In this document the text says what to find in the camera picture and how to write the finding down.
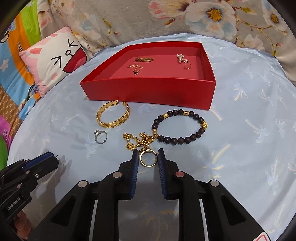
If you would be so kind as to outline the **left hand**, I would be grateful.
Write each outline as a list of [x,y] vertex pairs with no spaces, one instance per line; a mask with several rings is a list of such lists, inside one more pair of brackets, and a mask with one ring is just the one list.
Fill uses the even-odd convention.
[[31,222],[28,220],[26,214],[20,211],[15,217],[15,227],[18,237],[27,240],[32,230]]

